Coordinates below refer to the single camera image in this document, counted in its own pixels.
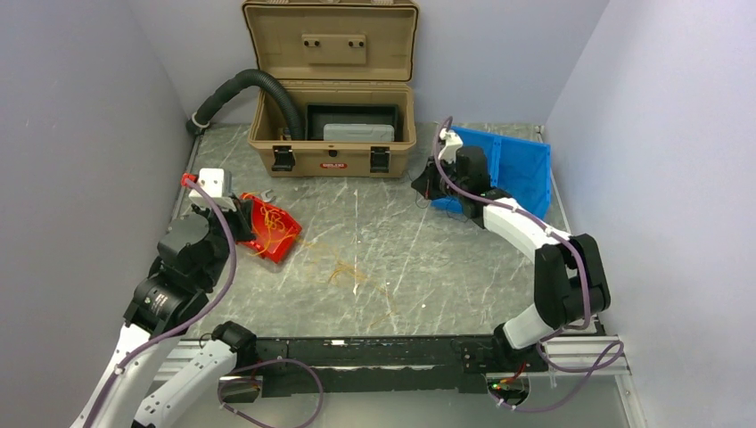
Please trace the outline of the red bin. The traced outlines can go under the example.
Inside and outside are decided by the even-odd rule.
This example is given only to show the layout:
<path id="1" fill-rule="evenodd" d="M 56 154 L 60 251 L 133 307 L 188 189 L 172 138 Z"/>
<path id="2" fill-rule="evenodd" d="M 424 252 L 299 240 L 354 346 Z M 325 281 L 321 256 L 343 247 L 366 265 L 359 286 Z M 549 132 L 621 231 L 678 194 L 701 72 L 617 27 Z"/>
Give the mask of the red bin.
<path id="1" fill-rule="evenodd" d="M 298 240 L 302 226 L 289 214 L 273 203 L 264 203 L 253 198 L 252 230 L 256 239 L 239 243 L 255 256 L 267 259 L 276 265 L 283 262 Z"/>

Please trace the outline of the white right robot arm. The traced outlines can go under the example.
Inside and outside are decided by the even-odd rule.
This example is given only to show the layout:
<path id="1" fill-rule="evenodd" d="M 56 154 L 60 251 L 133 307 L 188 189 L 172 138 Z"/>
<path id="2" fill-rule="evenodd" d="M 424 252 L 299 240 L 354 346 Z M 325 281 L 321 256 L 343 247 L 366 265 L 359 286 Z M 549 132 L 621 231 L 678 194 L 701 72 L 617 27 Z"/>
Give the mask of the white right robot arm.
<path id="1" fill-rule="evenodd" d="M 596 239 L 570 235 L 530 213 L 490 182 L 488 160 L 477 146 L 461 146 L 444 159 L 436 148 L 411 186 L 427 200 L 454 198 L 478 227 L 514 246 L 534 265 L 532 303 L 497 326 L 491 357 L 512 370 L 538 342 L 567 328 L 582 328 L 608 309 L 611 292 Z"/>

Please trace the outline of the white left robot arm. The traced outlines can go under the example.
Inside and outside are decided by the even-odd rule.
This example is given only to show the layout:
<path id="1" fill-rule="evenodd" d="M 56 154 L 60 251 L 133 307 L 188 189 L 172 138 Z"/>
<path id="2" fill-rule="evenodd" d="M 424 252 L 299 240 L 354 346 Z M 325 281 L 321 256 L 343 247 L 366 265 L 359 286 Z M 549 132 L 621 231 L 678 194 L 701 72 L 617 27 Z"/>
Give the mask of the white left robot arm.
<path id="1" fill-rule="evenodd" d="M 116 348 L 75 427 L 146 427 L 146 416 L 168 410 L 165 396 L 148 390 L 189 327 L 218 305 L 209 296 L 236 244 L 253 238 L 251 200 L 194 204 L 175 218 L 158 244 L 147 277 L 135 288 Z"/>

